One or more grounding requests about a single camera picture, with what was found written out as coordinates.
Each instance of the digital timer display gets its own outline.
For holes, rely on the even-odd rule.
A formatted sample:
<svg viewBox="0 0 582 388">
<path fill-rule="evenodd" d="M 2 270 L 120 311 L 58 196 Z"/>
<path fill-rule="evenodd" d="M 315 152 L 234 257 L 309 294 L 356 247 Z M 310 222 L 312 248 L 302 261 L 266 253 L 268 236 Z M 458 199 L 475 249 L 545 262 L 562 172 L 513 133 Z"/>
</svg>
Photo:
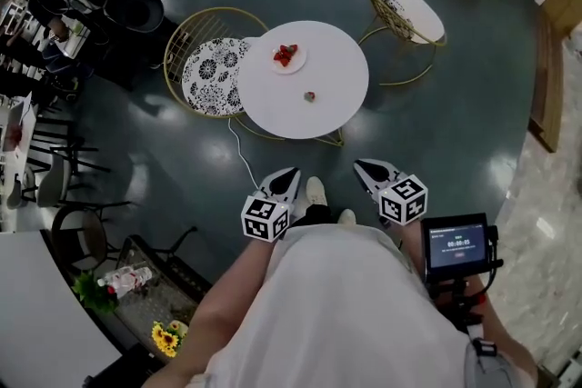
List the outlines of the digital timer display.
<svg viewBox="0 0 582 388">
<path fill-rule="evenodd" d="M 468 264 L 486 258 L 486 238 L 482 224 L 429 230 L 432 268 Z"/>
</svg>

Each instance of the cardboard box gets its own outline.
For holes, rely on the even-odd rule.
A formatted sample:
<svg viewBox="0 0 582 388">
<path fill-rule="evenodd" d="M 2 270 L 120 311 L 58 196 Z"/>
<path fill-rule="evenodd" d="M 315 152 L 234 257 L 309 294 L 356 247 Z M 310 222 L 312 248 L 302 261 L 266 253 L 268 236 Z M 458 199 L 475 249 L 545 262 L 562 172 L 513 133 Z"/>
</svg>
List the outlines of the cardboard box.
<svg viewBox="0 0 582 388">
<path fill-rule="evenodd" d="M 546 0 L 542 8 L 561 38 L 582 22 L 582 0 Z"/>
</svg>

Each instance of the bottle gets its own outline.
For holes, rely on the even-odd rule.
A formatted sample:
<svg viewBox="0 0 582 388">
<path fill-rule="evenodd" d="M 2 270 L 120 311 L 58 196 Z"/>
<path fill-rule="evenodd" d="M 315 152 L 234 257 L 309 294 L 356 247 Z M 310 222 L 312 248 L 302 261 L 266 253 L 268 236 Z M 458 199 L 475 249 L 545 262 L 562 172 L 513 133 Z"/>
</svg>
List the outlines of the bottle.
<svg viewBox="0 0 582 388">
<path fill-rule="evenodd" d="M 151 277 L 152 271 L 148 267 L 138 268 L 121 275 L 115 274 L 109 285 L 109 292 L 111 293 L 111 289 L 113 289 L 117 294 L 117 299 L 120 299 L 131 290 L 143 286 Z"/>
<path fill-rule="evenodd" d="M 117 270 L 112 270 L 111 272 L 107 272 L 105 275 L 103 275 L 103 277 L 99 278 L 97 280 L 97 284 L 99 286 L 111 286 L 111 283 L 113 282 L 113 277 L 118 275 L 121 276 L 123 274 L 129 274 L 131 272 L 134 271 L 134 267 L 132 267 L 131 265 L 127 265 L 125 267 L 121 267 L 118 268 Z"/>
</svg>

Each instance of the green leaves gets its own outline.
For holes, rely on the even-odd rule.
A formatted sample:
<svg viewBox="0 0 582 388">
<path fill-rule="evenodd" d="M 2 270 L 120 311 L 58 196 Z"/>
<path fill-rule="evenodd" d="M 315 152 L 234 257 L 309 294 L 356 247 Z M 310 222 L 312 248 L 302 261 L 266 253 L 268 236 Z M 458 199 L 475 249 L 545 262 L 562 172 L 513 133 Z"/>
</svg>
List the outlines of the green leaves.
<svg viewBox="0 0 582 388">
<path fill-rule="evenodd" d="M 119 305 L 115 294 L 109 294 L 106 286 L 97 284 L 93 272 L 82 272 L 77 276 L 72 289 L 79 295 L 79 301 L 86 309 L 111 313 Z"/>
</svg>

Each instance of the wooden bench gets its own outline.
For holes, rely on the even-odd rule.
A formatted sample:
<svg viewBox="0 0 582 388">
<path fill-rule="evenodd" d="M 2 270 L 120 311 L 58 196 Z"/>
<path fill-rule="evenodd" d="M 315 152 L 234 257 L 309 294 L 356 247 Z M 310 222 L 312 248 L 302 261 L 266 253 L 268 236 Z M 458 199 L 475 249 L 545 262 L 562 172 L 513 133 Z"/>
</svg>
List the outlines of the wooden bench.
<svg viewBox="0 0 582 388">
<path fill-rule="evenodd" d="M 562 41 L 546 13 L 537 18 L 537 66 L 529 131 L 551 153 L 557 150 L 562 122 L 564 63 Z"/>
</svg>

